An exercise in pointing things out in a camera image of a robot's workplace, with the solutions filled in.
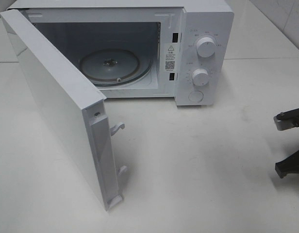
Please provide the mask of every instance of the microwave oven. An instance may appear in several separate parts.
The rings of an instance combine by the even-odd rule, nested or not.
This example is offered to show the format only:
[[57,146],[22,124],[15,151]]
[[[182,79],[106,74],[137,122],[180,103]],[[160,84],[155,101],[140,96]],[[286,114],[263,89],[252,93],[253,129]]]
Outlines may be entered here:
[[208,105],[233,12],[224,0],[17,0],[1,13],[31,93],[108,210],[122,200],[106,98]]

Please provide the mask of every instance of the microwave door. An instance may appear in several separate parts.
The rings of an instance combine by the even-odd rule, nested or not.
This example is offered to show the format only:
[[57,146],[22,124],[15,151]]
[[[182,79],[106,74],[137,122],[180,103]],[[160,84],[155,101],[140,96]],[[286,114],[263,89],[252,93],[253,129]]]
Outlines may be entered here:
[[35,102],[108,210],[122,200],[105,96],[18,10],[1,13]]

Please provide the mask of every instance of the power level knob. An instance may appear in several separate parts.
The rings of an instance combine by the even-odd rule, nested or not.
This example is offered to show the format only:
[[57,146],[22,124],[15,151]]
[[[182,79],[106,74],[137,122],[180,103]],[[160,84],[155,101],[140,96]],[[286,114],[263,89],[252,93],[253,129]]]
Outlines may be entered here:
[[193,84],[196,86],[203,86],[209,82],[209,73],[205,69],[196,69],[192,73]]
[[216,42],[215,39],[205,36],[197,41],[196,47],[200,57],[210,57],[215,53]]

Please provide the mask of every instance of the sticker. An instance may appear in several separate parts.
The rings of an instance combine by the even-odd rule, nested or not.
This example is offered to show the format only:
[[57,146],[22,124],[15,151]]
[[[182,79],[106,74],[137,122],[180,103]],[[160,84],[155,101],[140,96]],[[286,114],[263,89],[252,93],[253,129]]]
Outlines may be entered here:
[[165,44],[164,49],[164,67],[165,71],[176,72],[177,70],[177,59],[179,56],[179,44],[178,43],[168,43]]

